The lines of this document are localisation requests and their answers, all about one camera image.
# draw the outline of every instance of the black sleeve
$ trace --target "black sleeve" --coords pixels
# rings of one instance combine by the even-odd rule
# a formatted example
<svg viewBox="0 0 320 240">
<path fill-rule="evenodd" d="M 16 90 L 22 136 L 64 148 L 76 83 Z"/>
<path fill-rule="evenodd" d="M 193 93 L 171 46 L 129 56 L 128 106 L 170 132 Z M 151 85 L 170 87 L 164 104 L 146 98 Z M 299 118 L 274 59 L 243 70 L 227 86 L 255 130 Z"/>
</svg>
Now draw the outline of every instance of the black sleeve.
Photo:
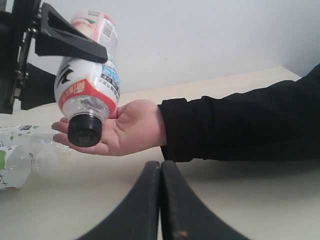
<svg viewBox="0 0 320 240">
<path fill-rule="evenodd" d="M 320 64 L 298 81 L 235 93 L 164 100 L 165 160 L 287 161 L 320 158 Z"/>
</svg>

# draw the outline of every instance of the white wall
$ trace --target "white wall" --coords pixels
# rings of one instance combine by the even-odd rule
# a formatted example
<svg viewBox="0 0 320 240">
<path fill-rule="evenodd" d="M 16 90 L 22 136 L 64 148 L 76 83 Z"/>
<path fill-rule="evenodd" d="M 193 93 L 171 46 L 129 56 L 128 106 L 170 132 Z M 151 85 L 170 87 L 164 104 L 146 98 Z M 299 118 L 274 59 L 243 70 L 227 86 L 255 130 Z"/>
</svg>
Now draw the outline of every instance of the white wall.
<svg viewBox="0 0 320 240">
<path fill-rule="evenodd" d="M 67 20 L 91 7 L 115 21 L 122 93 L 278 66 L 302 76 L 320 63 L 319 0 L 44 2 Z M 55 73 L 60 58 L 29 60 Z"/>
</svg>

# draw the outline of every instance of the open palm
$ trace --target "open palm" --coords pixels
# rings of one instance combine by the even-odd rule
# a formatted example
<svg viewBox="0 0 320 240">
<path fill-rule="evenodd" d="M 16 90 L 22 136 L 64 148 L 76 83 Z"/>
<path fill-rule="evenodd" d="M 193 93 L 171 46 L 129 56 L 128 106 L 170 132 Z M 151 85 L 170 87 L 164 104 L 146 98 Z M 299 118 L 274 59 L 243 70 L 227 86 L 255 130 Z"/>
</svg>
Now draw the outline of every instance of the open palm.
<svg viewBox="0 0 320 240">
<path fill-rule="evenodd" d="M 158 106 L 145 99 L 118 107 L 103 123 L 101 141 L 91 147 L 78 147 L 68 141 L 68 120 L 52 125 L 54 140 L 87 154 L 123 156 L 166 144 L 163 118 Z"/>
</svg>

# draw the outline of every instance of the table surface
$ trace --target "table surface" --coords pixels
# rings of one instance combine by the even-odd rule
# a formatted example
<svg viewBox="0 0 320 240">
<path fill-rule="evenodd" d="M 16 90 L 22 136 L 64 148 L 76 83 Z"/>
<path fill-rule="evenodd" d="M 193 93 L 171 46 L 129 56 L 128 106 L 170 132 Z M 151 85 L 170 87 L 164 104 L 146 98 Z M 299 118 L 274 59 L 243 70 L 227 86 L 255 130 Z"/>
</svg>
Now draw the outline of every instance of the table surface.
<svg viewBox="0 0 320 240">
<path fill-rule="evenodd" d="M 135 99 L 222 98 L 300 77 L 283 67 L 123 94 Z M 51 125 L 55 104 L 14 115 L 0 124 Z M 104 219 L 126 196 L 147 161 L 163 161 L 160 148 L 123 157 L 73 152 L 51 178 L 31 175 L 20 190 L 0 192 L 1 239 L 73 240 Z M 177 164 L 200 199 L 252 240 L 320 239 L 320 162 L 220 162 Z"/>
</svg>

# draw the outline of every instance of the clear plastic bottle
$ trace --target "clear plastic bottle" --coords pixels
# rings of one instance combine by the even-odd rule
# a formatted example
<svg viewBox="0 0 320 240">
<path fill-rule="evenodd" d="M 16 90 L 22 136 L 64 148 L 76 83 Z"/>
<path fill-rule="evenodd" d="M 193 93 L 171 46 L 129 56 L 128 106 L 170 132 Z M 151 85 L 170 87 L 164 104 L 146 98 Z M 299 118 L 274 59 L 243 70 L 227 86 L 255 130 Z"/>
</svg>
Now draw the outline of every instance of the clear plastic bottle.
<svg viewBox="0 0 320 240">
<path fill-rule="evenodd" d="M 49 126 L 0 127 L 0 147 L 23 146 L 32 157 L 34 171 L 50 176 L 72 152 L 67 146 L 53 141 L 56 133 Z"/>
<path fill-rule="evenodd" d="M 102 124 L 116 109 L 120 97 L 115 61 L 118 37 L 113 21 L 98 11 L 79 12 L 71 24 L 106 47 L 108 54 L 105 64 L 64 57 L 54 84 L 55 99 L 69 119 L 69 141 L 91 147 L 101 140 Z"/>
<path fill-rule="evenodd" d="M 44 151 L 42 157 L 34 158 L 22 145 L 0 147 L 0 190 L 21 188 L 31 172 L 52 173 L 56 169 Z"/>
</svg>

